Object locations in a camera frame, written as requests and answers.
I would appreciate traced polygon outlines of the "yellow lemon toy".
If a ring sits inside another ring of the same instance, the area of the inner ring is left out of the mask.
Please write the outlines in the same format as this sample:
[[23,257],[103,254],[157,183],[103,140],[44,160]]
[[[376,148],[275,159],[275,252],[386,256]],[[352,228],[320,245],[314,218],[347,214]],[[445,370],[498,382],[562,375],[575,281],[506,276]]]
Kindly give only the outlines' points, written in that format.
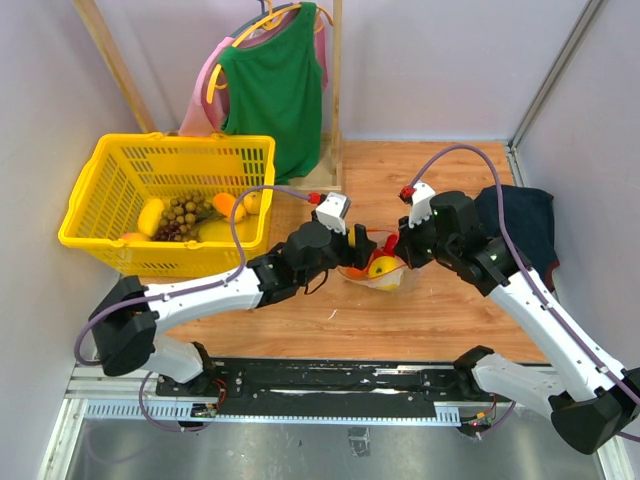
[[368,286],[382,291],[393,291],[401,283],[403,269],[394,257],[373,260],[367,271]]

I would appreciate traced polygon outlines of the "red apple toy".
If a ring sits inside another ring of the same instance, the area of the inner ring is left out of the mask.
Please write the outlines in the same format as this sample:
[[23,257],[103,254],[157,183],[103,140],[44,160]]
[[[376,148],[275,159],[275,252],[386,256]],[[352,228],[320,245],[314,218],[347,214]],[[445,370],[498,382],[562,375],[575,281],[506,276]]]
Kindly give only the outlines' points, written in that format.
[[376,260],[380,257],[395,257],[395,247],[398,242],[397,234],[389,234],[383,240],[377,243],[377,246],[371,256],[371,260]]

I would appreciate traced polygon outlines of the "clear orange zip bag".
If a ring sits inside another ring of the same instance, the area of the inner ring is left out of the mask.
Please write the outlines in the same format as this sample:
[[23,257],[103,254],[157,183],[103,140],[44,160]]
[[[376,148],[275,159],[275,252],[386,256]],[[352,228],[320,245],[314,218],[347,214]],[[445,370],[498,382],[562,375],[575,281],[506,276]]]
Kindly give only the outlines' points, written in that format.
[[376,248],[364,269],[355,267],[339,267],[342,277],[355,284],[379,291],[405,292],[417,282],[420,272],[412,270],[394,252],[398,241],[396,230],[374,228],[368,231],[370,240],[376,243]]

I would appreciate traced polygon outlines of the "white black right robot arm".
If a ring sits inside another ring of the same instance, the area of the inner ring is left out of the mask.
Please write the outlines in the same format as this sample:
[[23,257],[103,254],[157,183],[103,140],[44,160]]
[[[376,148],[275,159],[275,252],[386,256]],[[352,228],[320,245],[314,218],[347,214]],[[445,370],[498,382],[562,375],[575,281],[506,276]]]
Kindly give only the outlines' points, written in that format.
[[545,288],[508,233],[489,237],[474,201],[461,191],[437,194],[419,182],[400,197],[395,253],[409,267],[431,261],[455,272],[508,313],[553,366],[550,377],[476,347],[458,360],[455,392],[466,400],[495,393],[549,419],[574,450],[592,454],[639,416],[639,371],[608,354]]

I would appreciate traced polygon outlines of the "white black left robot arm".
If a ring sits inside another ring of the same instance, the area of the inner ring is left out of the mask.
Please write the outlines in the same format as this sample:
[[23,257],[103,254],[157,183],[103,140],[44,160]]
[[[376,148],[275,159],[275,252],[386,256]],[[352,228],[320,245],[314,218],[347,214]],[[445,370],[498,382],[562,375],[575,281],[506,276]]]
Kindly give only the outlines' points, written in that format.
[[142,369],[171,378],[192,395],[203,395],[213,386],[215,370],[206,349],[167,337],[165,331],[200,317],[254,310],[298,292],[308,294],[310,283],[332,269],[365,268],[376,247],[363,225],[339,233],[312,218],[239,271],[158,285],[124,277],[88,322],[97,363],[109,377]]

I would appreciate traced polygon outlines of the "green tank top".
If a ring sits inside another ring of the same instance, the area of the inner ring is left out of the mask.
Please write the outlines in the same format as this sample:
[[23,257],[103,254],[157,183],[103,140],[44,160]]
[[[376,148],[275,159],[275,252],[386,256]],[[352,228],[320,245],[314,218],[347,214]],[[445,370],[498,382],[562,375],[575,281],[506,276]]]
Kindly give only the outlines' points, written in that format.
[[286,185],[317,165],[321,149],[323,69],[316,57],[317,6],[303,2],[292,22],[250,48],[219,57],[230,110],[222,131],[275,141],[275,182]]

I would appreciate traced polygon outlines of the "dark navy cloth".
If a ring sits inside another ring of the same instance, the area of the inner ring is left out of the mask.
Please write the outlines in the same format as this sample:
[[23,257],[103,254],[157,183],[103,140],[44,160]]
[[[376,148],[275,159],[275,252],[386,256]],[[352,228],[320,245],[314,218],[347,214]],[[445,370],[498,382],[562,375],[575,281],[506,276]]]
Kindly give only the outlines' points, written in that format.
[[[553,195],[536,188],[502,185],[503,213],[507,233],[531,264],[545,288],[555,292],[553,271],[560,262],[555,250]],[[502,237],[495,185],[484,188],[474,200],[480,223],[491,238]]]

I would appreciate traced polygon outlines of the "wooden clothes rack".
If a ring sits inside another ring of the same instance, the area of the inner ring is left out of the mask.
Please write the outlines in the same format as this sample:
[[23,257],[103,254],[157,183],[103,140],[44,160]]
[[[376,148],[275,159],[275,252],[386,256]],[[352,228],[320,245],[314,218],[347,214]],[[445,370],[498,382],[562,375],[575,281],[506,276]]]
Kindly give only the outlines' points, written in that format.
[[[94,1],[76,1],[74,7],[116,81],[140,130],[144,133],[156,131],[156,122],[98,5]],[[292,187],[304,191],[328,192],[344,188],[341,152],[342,132],[340,129],[343,26],[343,3],[341,1],[333,3],[333,14],[331,132],[323,135],[320,161],[317,167],[306,177],[297,178],[291,182]]]

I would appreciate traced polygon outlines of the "yellow orange round fruit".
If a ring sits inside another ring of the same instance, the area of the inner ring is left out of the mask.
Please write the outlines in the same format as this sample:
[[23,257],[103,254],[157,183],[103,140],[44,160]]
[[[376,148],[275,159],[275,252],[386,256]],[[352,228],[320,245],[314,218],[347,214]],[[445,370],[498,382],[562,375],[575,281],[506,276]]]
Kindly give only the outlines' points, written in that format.
[[250,215],[258,215],[261,210],[262,193],[253,191],[247,193],[243,198],[243,206]]

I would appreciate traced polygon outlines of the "orange bell pepper toy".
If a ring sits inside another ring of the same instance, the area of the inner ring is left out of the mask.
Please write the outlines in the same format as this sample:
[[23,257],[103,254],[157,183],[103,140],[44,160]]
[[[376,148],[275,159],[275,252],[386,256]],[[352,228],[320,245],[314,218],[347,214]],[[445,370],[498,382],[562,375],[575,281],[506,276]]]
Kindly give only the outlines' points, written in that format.
[[234,219],[235,222],[241,222],[247,215],[243,203],[240,202],[237,204],[237,198],[227,192],[216,194],[212,198],[212,205],[228,222],[230,222],[231,219]]

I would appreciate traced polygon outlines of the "green grape bunch toy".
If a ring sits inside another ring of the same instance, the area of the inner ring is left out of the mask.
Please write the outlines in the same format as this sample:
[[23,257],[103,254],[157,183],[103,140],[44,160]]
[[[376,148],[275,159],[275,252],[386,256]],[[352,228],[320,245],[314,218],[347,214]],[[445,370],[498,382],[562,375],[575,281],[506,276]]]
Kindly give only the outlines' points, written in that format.
[[159,228],[171,231],[188,232],[198,222],[213,214],[213,207],[200,194],[174,197],[161,213]]

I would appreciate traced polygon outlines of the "dark purple grape bunch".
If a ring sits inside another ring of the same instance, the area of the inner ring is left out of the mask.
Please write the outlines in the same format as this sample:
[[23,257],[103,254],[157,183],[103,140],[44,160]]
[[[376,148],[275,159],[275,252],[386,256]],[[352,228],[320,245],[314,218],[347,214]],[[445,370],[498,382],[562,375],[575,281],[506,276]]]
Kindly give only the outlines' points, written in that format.
[[155,242],[180,242],[184,240],[185,235],[188,232],[189,227],[186,224],[166,224],[158,228],[156,233],[152,236],[152,240]]

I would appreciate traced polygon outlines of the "yellow plastic basket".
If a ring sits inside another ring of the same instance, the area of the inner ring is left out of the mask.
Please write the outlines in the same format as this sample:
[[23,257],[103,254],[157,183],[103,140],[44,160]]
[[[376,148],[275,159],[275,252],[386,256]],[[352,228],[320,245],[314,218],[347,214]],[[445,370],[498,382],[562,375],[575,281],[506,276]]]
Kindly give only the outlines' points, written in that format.
[[[123,275],[198,278],[233,269],[265,253],[269,243],[275,142],[268,136],[108,134],[97,143],[72,190],[58,232]],[[215,222],[204,242],[129,242],[143,207],[200,193],[239,196],[262,186],[260,210],[235,227]]]

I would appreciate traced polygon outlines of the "pink shirt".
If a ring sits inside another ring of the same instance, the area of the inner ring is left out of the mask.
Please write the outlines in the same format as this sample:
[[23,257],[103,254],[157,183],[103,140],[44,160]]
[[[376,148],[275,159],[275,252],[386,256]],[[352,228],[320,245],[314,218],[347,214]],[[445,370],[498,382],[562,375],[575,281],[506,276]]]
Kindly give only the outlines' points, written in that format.
[[[275,38],[293,23],[295,12],[285,15],[283,26],[278,26],[272,31],[257,30],[241,46],[242,49],[249,49],[266,43],[267,40]],[[329,83],[327,61],[326,61],[326,29],[314,34],[314,48],[316,59],[322,69],[322,89],[325,90]],[[218,62],[219,57],[234,41],[235,37],[225,37],[210,54],[202,66],[189,101],[187,112],[178,130],[180,136],[207,137],[214,132],[220,132],[226,117],[230,113],[230,99],[226,88],[218,89],[215,92],[213,103],[208,105],[202,103],[203,85],[207,82],[209,74]]]

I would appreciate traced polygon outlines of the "yellow mango toy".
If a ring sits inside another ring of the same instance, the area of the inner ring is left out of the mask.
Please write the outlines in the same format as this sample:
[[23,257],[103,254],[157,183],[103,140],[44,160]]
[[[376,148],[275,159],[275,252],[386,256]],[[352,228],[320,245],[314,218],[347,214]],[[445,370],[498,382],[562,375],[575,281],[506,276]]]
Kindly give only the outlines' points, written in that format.
[[137,227],[139,232],[147,237],[153,237],[159,228],[164,209],[164,201],[161,198],[150,198],[138,217]]

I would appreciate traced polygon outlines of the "peach toy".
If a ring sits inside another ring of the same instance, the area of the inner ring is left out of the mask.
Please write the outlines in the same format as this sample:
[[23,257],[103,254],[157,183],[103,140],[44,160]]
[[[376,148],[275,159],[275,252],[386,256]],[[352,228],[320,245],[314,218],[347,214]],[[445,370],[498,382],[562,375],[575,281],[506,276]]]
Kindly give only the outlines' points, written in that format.
[[149,242],[151,238],[148,235],[145,235],[140,232],[128,232],[119,237],[119,241],[125,243],[133,243],[133,242]]

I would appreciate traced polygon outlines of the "yellow clothes hanger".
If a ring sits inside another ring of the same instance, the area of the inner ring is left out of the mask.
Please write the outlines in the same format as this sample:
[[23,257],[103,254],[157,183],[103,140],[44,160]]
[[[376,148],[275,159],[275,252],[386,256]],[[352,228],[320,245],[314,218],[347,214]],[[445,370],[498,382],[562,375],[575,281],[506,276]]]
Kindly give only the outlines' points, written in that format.
[[[255,31],[272,31],[276,29],[283,21],[283,17],[291,11],[297,11],[302,7],[301,2],[294,2],[279,10],[273,9],[271,1],[267,1],[268,14],[255,22],[252,22],[249,27],[242,30],[241,33],[234,38],[234,41],[227,47],[239,48]],[[317,34],[323,30],[326,25],[333,26],[334,21],[329,11],[320,6],[315,6],[315,18],[314,18],[314,33]],[[218,77],[222,71],[222,65],[219,62],[214,64],[211,73],[209,74],[207,82],[203,85],[204,92],[202,93],[202,103],[208,105],[213,103],[215,92],[218,89],[224,89],[227,87],[226,83],[219,83]]]

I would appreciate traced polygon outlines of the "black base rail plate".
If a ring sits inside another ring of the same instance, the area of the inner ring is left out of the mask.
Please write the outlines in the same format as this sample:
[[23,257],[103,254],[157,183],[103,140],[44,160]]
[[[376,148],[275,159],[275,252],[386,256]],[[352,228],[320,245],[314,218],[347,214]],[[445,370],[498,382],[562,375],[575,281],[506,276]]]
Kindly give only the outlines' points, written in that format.
[[421,418],[433,416],[438,403],[509,402],[466,386],[443,362],[227,357],[214,366],[216,381],[197,397],[225,387],[226,415]]

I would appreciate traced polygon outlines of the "aluminium frame post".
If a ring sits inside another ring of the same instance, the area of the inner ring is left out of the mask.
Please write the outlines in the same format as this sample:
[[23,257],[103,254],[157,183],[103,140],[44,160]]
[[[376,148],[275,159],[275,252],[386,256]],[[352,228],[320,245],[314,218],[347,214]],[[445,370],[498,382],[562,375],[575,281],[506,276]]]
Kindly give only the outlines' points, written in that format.
[[550,100],[554,90],[587,37],[591,27],[607,4],[608,1],[606,0],[589,0],[585,3],[524,116],[510,140],[507,142],[510,150],[517,150],[524,141],[545,105]]

